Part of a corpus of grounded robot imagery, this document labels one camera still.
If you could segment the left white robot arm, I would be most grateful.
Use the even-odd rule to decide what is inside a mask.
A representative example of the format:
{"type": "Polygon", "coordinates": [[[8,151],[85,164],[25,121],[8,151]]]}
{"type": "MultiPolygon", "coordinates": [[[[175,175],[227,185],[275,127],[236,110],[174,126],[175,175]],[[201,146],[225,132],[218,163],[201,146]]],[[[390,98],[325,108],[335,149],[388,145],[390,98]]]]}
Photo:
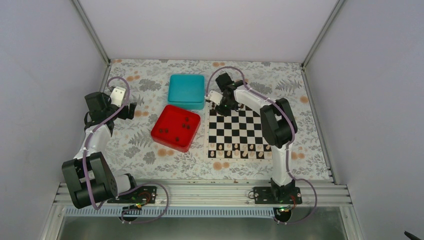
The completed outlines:
{"type": "Polygon", "coordinates": [[[115,176],[104,156],[116,119],[134,118],[136,103],[128,103],[128,93],[115,87],[111,94],[93,92],[85,97],[88,112],[84,117],[84,142],[73,159],[65,161],[62,174],[75,208],[93,205],[100,208],[118,195],[131,203],[139,197],[139,188],[129,173],[115,176]]]}

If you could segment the red plastic tray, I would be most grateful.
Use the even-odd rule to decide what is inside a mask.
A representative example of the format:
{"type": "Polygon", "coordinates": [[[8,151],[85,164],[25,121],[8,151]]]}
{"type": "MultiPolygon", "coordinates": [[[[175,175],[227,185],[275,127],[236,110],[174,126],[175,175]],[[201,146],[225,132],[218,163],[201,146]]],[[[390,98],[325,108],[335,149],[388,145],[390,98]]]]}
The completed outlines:
{"type": "Polygon", "coordinates": [[[186,153],[200,127],[201,117],[189,110],[166,105],[152,128],[154,142],[186,153]]]}

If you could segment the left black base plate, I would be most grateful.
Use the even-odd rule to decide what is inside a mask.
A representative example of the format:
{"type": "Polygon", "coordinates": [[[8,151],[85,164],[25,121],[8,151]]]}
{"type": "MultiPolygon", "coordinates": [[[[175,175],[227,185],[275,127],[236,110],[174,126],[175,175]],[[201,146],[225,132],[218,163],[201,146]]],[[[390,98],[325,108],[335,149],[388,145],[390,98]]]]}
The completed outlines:
{"type": "Polygon", "coordinates": [[[118,198],[112,198],[107,201],[109,204],[154,204],[156,200],[156,186],[143,186],[137,190],[121,195],[118,198]]]}

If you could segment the teal plastic box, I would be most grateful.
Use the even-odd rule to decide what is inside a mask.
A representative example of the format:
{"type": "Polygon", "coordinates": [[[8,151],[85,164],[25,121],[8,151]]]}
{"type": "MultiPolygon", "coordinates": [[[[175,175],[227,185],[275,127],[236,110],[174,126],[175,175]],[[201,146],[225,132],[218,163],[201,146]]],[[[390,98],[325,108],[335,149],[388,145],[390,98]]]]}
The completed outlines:
{"type": "Polygon", "coordinates": [[[199,74],[171,75],[167,102],[186,110],[202,110],[205,105],[205,77],[199,74]]]}

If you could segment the floral patterned table mat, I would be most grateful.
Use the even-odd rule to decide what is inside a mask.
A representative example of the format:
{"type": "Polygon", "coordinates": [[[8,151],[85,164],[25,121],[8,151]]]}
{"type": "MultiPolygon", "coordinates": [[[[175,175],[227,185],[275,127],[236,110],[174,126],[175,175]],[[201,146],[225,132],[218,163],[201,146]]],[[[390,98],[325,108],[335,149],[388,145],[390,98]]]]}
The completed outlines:
{"type": "Polygon", "coordinates": [[[289,101],[298,127],[291,151],[290,171],[296,178],[330,180],[319,134],[298,63],[115,59],[110,76],[125,78],[130,101],[136,103],[132,120],[116,120],[105,151],[113,172],[129,173],[137,179],[268,180],[270,162],[212,162],[205,155],[206,107],[197,110],[201,124],[188,152],[154,142],[151,130],[168,104],[171,75],[202,75],[209,90],[217,91],[216,78],[228,73],[245,81],[269,98],[289,101]]]}

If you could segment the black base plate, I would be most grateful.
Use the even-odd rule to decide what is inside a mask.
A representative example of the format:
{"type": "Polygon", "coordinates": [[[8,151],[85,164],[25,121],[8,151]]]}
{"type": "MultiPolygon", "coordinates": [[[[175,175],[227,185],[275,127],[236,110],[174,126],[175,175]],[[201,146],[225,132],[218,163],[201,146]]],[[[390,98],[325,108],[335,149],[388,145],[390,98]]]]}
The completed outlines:
{"type": "Polygon", "coordinates": [[[112,198],[107,201],[109,204],[154,204],[156,200],[156,186],[143,186],[137,190],[121,195],[118,198],[112,198]]]}
{"type": "Polygon", "coordinates": [[[248,198],[259,205],[303,203],[299,187],[277,190],[271,187],[257,186],[248,193],[248,198]]]}

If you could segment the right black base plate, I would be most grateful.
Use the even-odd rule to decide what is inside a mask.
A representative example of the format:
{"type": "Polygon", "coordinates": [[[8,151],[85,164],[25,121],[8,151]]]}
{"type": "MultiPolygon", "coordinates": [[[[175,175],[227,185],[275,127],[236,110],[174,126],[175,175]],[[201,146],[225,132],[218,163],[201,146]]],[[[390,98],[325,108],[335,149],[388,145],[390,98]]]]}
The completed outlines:
{"type": "Polygon", "coordinates": [[[259,205],[303,203],[299,187],[277,190],[271,187],[257,186],[248,193],[248,198],[259,205]]]}

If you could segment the aluminium corner post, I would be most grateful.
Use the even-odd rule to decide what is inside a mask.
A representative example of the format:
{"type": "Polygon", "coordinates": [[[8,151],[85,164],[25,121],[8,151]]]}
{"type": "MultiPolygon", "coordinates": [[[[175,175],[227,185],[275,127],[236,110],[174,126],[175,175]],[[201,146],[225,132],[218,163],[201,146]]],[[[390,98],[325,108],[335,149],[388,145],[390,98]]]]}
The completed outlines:
{"type": "Polygon", "coordinates": [[[88,32],[89,37],[91,38],[91,40],[93,41],[98,53],[100,54],[101,58],[103,59],[103,61],[106,64],[110,63],[110,58],[108,57],[91,21],[88,18],[88,15],[86,13],[86,11],[83,8],[83,5],[81,4],[81,2],[79,0],[71,0],[70,1],[73,6],[76,9],[76,12],[78,13],[80,19],[82,20],[82,23],[85,27],[85,29],[88,32]]]}

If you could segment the black white chessboard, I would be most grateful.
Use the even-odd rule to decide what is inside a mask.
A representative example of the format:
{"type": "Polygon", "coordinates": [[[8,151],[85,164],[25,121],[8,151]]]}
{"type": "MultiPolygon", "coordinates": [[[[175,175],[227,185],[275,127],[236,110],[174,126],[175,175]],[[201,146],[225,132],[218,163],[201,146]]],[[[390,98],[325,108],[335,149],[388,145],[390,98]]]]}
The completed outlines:
{"type": "Polygon", "coordinates": [[[212,103],[205,105],[205,157],[212,162],[270,162],[271,145],[262,134],[260,116],[246,110],[232,111],[231,116],[218,114],[212,103]]]}

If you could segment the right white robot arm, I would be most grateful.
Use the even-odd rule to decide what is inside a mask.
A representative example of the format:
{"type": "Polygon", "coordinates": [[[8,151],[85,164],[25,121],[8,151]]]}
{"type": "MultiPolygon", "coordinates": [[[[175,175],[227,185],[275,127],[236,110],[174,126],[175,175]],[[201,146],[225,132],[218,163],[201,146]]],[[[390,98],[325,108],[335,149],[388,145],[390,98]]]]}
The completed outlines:
{"type": "Polygon", "coordinates": [[[233,81],[227,73],[220,74],[215,82],[220,92],[210,91],[207,96],[219,114],[227,116],[239,105],[259,114],[262,136],[272,154],[270,195],[274,202],[284,203],[296,188],[290,172],[290,154],[298,129],[288,100],[266,97],[242,80],[233,81]]]}

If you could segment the aluminium mounting rail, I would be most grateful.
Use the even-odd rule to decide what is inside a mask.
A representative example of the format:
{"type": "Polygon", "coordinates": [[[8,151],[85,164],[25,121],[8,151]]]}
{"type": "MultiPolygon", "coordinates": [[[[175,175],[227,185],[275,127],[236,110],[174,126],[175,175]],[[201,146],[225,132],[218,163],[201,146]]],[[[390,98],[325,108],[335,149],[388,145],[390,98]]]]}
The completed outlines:
{"type": "MultiPolygon", "coordinates": [[[[155,207],[253,207],[248,198],[253,187],[269,186],[268,180],[161,180],[155,207]]],[[[346,185],[328,181],[313,181],[314,190],[305,182],[297,182],[303,203],[312,207],[317,200],[319,207],[348,207],[352,200],[346,185]]]]}

